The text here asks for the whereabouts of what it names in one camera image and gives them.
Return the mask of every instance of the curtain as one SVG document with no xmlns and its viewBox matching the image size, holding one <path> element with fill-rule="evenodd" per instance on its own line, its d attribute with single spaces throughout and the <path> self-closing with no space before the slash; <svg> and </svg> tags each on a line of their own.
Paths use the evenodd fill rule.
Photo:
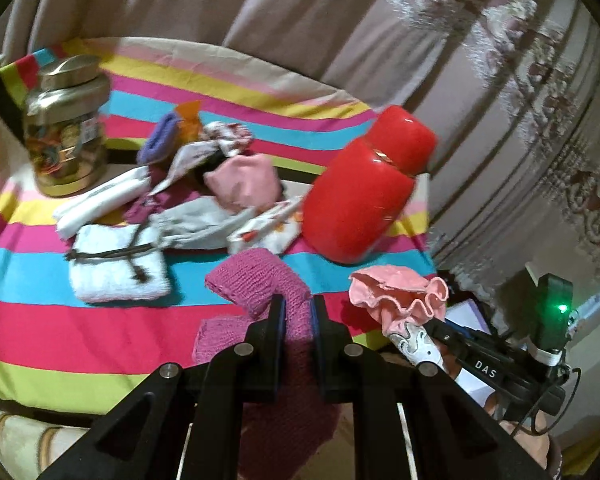
<svg viewBox="0 0 600 480">
<path fill-rule="evenodd" d="M 577 240 L 600 286 L 600 29 L 579 0 L 15 0 L 0 20 L 7 62 L 75 36 L 221 44 L 404 105 L 439 138 L 439 268 L 493 299 Z"/>
</svg>

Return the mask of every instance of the blue stripe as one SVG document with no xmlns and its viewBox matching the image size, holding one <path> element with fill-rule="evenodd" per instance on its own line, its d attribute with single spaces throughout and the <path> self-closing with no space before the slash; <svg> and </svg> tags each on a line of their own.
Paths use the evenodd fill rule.
<svg viewBox="0 0 600 480">
<path fill-rule="evenodd" d="M 175 105 L 172 103 L 114 90 L 111 92 L 111 99 L 104 109 L 109 114 L 126 117 L 127 119 L 157 123 L 163 115 L 174 108 Z M 333 132 L 306 132 L 248 123 L 211 112 L 200 112 L 200 119 L 203 123 L 211 121 L 240 122 L 251 130 L 256 139 L 286 144 L 305 150 L 340 150 L 350 140 L 364 134 L 373 123 L 373 120 L 369 120 L 358 126 L 349 126 Z"/>
<path fill-rule="evenodd" d="M 43 48 L 42 50 L 34 52 L 33 57 L 36 58 L 38 66 L 48 65 L 49 63 L 53 63 L 56 59 L 58 59 L 56 55 L 48 48 Z"/>
<path fill-rule="evenodd" d="M 226 254 L 222 253 L 168 255 L 166 259 L 174 293 L 147 304 L 171 306 L 226 303 L 205 288 L 204 284 L 205 275 L 226 258 Z M 354 270 L 370 265 L 411 267 L 423 276 L 434 272 L 428 255 L 417 250 L 379 254 L 355 267 L 332 264 L 317 254 L 309 253 L 289 254 L 283 260 L 298 273 L 314 294 L 349 290 L 349 275 Z M 0 249 L 0 301 L 92 306 L 75 297 L 69 284 L 68 262 L 62 254 L 12 253 L 6 249 Z"/>
</svg>

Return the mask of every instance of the red cylindrical object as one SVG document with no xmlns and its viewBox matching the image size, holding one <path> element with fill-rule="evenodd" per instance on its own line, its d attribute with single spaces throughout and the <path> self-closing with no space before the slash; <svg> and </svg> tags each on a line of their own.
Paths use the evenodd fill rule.
<svg viewBox="0 0 600 480">
<path fill-rule="evenodd" d="M 314 182 L 302 206 L 302 234 L 341 264 L 362 260 L 398 218 L 436 136 L 399 106 L 382 112 Z"/>
</svg>

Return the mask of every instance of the bed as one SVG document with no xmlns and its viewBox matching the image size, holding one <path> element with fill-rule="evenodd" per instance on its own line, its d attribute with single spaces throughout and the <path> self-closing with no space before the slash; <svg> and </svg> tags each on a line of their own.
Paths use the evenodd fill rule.
<svg viewBox="0 0 600 480">
<path fill-rule="evenodd" d="M 93 306 L 74 296 L 51 213 L 66 199 L 36 189 L 21 144 L 21 108 L 40 66 L 92 53 L 112 81 L 106 105 L 109 168 L 128 170 L 154 124 L 176 104 L 202 101 L 203 123 L 240 122 L 253 149 L 269 155 L 289 194 L 306 192 L 337 150 L 362 134 L 375 112 L 347 94 L 228 48 L 152 38 L 72 40 L 0 69 L 0 398 L 32 408 L 105 413 L 160 364 L 192 365 L 201 320 L 241 310 L 203 279 L 226 253 L 167 255 L 176 293 L 133 305 Z M 434 272 L 426 251 L 426 179 L 378 252 L 362 266 Z M 122 211 L 101 222 L 120 224 Z M 332 264 L 302 238 L 283 259 L 324 294 L 332 319 L 372 348 L 384 344 L 364 309 L 347 300 L 352 267 Z"/>
</svg>

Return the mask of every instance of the purple sock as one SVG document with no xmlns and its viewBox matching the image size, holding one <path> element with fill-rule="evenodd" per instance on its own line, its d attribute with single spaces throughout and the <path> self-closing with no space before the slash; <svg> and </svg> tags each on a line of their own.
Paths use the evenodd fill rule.
<svg viewBox="0 0 600 480">
<path fill-rule="evenodd" d="M 261 248 L 229 257 L 205 285 L 246 314 L 203 321 L 195 364 L 242 341 L 248 326 L 266 317 L 273 294 L 286 300 L 282 387 L 275 404 L 245 405 L 238 469 L 250 480 L 288 480 L 333 437 L 340 413 L 339 406 L 322 401 L 312 371 L 311 292 L 287 264 Z"/>
<path fill-rule="evenodd" d="M 136 156 L 136 161 L 142 166 L 155 164 L 167 158 L 173 150 L 178 134 L 178 123 L 181 117 L 176 112 L 169 112 L 155 128 Z"/>
</svg>

